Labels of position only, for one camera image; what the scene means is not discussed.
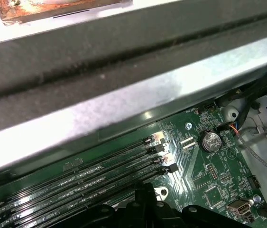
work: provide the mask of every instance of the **mounting hole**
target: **mounting hole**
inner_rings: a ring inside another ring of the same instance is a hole
[[[167,195],[167,191],[166,191],[166,189],[162,189],[162,190],[161,190],[161,194],[162,194],[163,196]]]
[[[198,210],[196,208],[189,208],[189,211],[192,212],[192,213],[196,213]]]

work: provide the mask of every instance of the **green circuit board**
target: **green circuit board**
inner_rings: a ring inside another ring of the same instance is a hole
[[[191,129],[187,129],[187,123],[191,124]],[[165,201],[172,208],[181,211],[188,205],[196,204],[246,223],[241,216],[231,213],[227,205],[240,198],[251,198],[257,194],[261,196],[262,201],[251,207],[255,221],[248,225],[267,228],[267,219],[258,216],[256,212],[256,208],[265,202],[264,197],[260,189],[252,189],[250,186],[247,177],[252,174],[231,132],[220,132],[222,147],[216,153],[206,153],[199,146],[198,140],[203,131],[213,130],[223,123],[223,117],[215,106],[203,113],[199,113],[195,108],[183,111],[2,186],[0,200],[21,189],[61,175],[75,166],[88,164],[117,148],[154,135],[165,140],[165,151],[161,155],[166,157],[166,165],[175,162],[179,168],[179,171],[174,173],[149,179],[154,187],[168,188],[169,194]],[[132,192],[124,192],[105,203],[113,205],[129,196],[132,196]]]

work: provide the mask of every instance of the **orange wire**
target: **orange wire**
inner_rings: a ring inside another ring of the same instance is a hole
[[[239,134],[238,130],[233,125],[229,125],[229,127],[231,127],[236,134]]]

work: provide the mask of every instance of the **motherboard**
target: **motherboard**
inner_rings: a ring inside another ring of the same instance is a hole
[[[0,187],[0,228],[45,228],[98,204],[115,206],[151,182],[182,211],[199,205],[254,228],[265,204],[219,109],[193,108]]]

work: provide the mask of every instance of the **rusty metal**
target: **rusty metal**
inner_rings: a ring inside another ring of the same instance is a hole
[[[44,3],[44,4],[69,4],[77,1],[79,0],[34,0],[35,3]]]
[[[78,0],[68,4],[42,4],[36,1],[0,0],[0,19],[5,25],[13,25],[107,6],[122,0]]]

